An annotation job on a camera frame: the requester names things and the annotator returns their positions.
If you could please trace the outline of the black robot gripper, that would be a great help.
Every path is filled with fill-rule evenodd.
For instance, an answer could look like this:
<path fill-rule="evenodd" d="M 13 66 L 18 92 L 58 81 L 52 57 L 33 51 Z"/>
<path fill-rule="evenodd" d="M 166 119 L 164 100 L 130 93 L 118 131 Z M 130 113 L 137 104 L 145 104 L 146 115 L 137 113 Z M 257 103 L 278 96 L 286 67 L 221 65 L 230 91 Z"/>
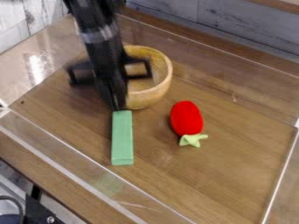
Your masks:
<path fill-rule="evenodd" d="M 141 64 L 144 66 L 144 73 L 138 72 L 136 78 L 149 78 L 152 76 L 150 64 L 146 59 L 140 59 L 130 56 L 117 57 L 89 57 L 80 60 L 66 66 L 66 72 L 69 74 L 69 80 L 72 83 L 77 82 L 74 72 L 81 70 L 90 70 L 94 72 L 94 77 L 102 81 L 113 82 L 117 77 L 121 78 L 121 82 L 126 83 L 129 74 L 126 73 L 125 66 Z M 121 110 L 126 105 L 126 86 L 118 85 L 116 87 L 116 102 L 108 86 L 97 86 L 100 97 L 112 110 Z"/>

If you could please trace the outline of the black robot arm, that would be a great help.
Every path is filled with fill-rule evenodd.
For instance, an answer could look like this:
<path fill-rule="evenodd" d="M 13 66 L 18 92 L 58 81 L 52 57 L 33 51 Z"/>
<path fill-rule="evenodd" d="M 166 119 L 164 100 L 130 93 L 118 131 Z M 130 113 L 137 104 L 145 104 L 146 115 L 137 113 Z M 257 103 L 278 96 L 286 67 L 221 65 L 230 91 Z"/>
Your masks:
<path fill-rule="evenodd" d="M 66 66 L 69 83 L 77 84 L 74 71 L 89 70 L 101 98 L 114 110 L 126 107 L 128 80 L 152 77 L 148 59 L 126 54 L 117 24 L 124 0 L 62 0 L 78 27 L 88 58 Z"/>

